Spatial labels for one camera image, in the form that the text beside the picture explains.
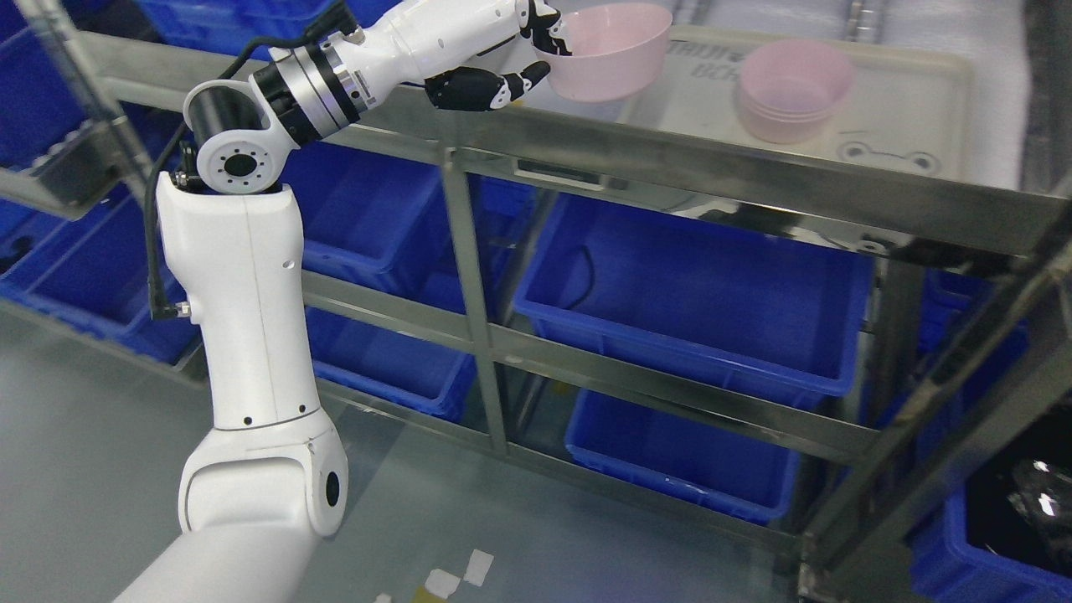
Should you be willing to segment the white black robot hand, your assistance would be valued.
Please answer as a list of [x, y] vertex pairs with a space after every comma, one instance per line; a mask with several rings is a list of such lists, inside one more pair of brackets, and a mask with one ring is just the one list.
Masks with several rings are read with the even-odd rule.
[[441, 111], [498, 111], [546, 79], [548, 62], [498, 74], [467, 67], [479, 54], [526, 39], [549, 56], [571, 56], [563, 14], [544, 1], [405, 1], [364, 29], [361, 43], [337, 42], [364, 106], [378, 107], [398, 85], [421, 84]]

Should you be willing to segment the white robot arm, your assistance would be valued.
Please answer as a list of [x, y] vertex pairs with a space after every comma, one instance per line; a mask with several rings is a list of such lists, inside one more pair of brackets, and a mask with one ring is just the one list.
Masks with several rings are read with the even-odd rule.
[[151, 317], [200, 328], [212, 428], [178, 488], [180, 535], [119, 602], [288, 602], [346, 513], [349, 466], [322, 407], [302, 295], [292, 152], [357, 120], [333, 1], [292, 39], [256, 36], [192, 88], [152, 168], [144, 233]]

